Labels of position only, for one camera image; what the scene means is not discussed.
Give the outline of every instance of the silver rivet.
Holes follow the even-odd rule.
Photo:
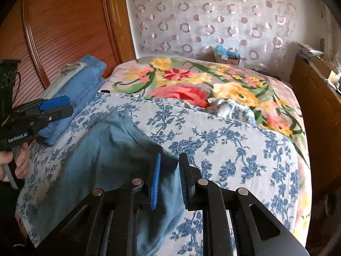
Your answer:
[[[238,190],[238,193],[239,193],[240,195],[248,195],[249,191],[248,191],[247,189],[245,189],[245,188],[240,188],[240,189]]]
[[[102,189],[97,188],[97,189],[93,189],[93,191],[91,193],[94,196],[100,196],[102,194],[102,192],[103,192]]]
[[[199,185],[206,186],[208,185],[208,181],[204,178],[198,180]]]
[[[141,185],[142,184],[142,180],[140,178],[135,178],[133,181],[131,181],[133,183],[133,185]]]

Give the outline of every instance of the floral bedspread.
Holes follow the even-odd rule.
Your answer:
[[[210,98],[229,98],[248,106],[257,126],[279,132],[294,145],[299,207],[293,234],[305,245],[312,197],[308,146],[298,101],[284,83],[233,65],[148,57],[117,66],[101,90],[138,93],[147,99],[182,99],[202,108],[211,106]]]
[[[30,169],[18,199],[33,243],[38,245],[40,238],[30,217],[59,177],[75,145],[112,111],[127,111],[140,129],[172,154],[187,153],[190,164],[200,168],[204,178],[231,190],[242,186],[249,189],[292,232],[299,183],[296,152],[288,138],[238,120],[176,106],[179,103],[98,93],[54,146],[33,142]],[[201,256],[202,249],[202,213],[185,211],[158,255]]]

